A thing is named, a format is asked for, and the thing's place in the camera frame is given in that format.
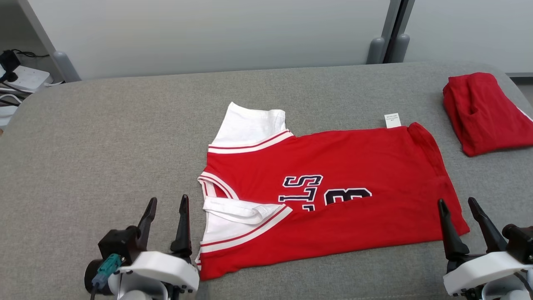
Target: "gray table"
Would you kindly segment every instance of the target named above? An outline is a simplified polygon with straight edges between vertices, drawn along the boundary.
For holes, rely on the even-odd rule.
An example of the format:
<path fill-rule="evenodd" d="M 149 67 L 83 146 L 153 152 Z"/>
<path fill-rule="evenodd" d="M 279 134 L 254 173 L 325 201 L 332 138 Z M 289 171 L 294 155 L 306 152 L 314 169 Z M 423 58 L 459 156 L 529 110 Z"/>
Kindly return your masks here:
<path fill-rule="evenodd" d="M 280 108 L 297 136 L 384 126 L 384 114 L 419 122 L 435 137 L 472 232 L 475 196 L 498 228 L 531 225 L 533 149 L 468 158 L 442 106 L 448 76 L 493 73 L 530 116 L 533 108 L 498 69 L 423 62 L 116 78 L 29 97 L 0 138 L 0 298 L 88 299 L 83 274 L 112 228 L 136 224 L 159 199 L 149 249 L 167 251 L 181 194 L 191 198 L 194 254 L 205 227 L 196 177 L 229 102 Z M 444 299 L 441 242 L 245 269 L 202 282 L 198 299 Z"/>

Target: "gray partition foot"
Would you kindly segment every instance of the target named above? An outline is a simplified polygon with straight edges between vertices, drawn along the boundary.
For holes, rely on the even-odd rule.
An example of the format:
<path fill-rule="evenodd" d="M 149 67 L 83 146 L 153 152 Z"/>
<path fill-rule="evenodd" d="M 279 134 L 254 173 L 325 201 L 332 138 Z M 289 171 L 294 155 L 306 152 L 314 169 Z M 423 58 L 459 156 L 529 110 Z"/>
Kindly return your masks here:
<path fill-rule="evenodd" d="M 400 34 L 396 41 L 394 41 L 394 48 L 391 52 L 390 62 L 403 62 L 405 53 L 407 52 L 407 46 L 409 46 L 409 40 L 411 38 L 407 34 Z"/>
<path fill-rule="evenodd" d="M 59 71 L 63 75 L 65 82 L 81 81 L 76 69 L 74 69 L 72 62 L 70 62 L 70 59 L 68 59 L 66 53 L 63 51 L 55 51 L 52 57 L 54 58 Z"/>
<path fill-rule="evenodd" d="M 381 64 L 382 53 L 385 48 L 385 39 L 377 37 L 370 42 L 370 49 L 368 49 L 367 65 Z"/>

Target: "red jersey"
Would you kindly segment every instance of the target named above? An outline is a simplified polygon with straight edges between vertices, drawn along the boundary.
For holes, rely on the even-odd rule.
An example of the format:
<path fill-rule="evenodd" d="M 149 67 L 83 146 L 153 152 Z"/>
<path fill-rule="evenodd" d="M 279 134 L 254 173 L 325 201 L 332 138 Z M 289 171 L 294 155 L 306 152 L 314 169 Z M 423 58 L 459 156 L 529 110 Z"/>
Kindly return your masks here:
<path fill-rule="evenodd" d="M 208 224 L 200 276 L 440 240 L 437 201 L 469 231 L 439 148 L 418 123 L 392 129 L 283 130 L 213 146 L 200 175 Z"/>

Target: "white and red striped trim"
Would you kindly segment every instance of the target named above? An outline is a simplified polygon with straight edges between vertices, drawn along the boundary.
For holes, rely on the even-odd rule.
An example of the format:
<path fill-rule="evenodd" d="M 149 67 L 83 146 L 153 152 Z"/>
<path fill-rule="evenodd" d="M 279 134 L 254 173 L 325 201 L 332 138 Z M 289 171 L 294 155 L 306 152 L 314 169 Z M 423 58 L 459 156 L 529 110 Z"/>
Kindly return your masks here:
<path fill-rule="evenodd" d="M 292 134 L 288 129 L 284 130 L 282 132 L 279 132 L 269 138 L 266 138 L 262 141 L 259 141 L 257 143 L 248 144 L 248 145 L 241 145 L 241 146 L 233 146 L 233 147 L 221 147 L 221 146 L 214 146 L 209 145 L 208 152 L 211 153 L 218 153 L 218 154 L 230 154 L 230 153 L 246 153 L 246 152 L 253 152 L 258 151 L 261 149 L 265 149 L 267 147 L 270 147 L 274 144 L 277 144 L 281 142 L 284 139 L 293 137 L 294 134 Z"/>
<path fill-rule="evenodd" d="M 226 194 L 228 198 L 239 200 L 237 193 L 235 193 L 231 186 L 225 183 L 217 175 L 208 172 L 202 172 L 202 174 L 198 176 L 198 181 L 201 184 L 205 196 L 216 197 L 215 187 L 213 186 L 215 184 Z"/>
<path fill-rule="evenodd" d="M 272 214 L 270 218 L 265 219 L 263 222 L 259 223 L 257 227 L 251 230 L 250 232 L 247 232 L 240 236 L 228 237 L 220 241 L 202 241 L 200 243 L 200 252 L 207 253 L 222 249 L 228 249 L 248 242 L 274 227 L 281 220 L 286 218 L 292 211 L 293 210 L 290 207 L 283 205 L 277 212 Z"/>

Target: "white wall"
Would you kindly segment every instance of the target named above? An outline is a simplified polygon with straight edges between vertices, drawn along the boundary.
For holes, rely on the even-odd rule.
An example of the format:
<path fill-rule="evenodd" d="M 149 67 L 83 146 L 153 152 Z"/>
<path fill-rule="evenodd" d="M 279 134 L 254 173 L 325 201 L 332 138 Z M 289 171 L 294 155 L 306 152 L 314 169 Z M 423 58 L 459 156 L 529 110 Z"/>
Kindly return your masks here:
<path fill-rule="evenodd" d="M 533 72 L 532 0 L 416 1 L 404 61 L 473 60 Z"/>
<path fill-rule="evenodd" d="M 364 64 L 389 0 L 28 0 L 82 79 Z"/>

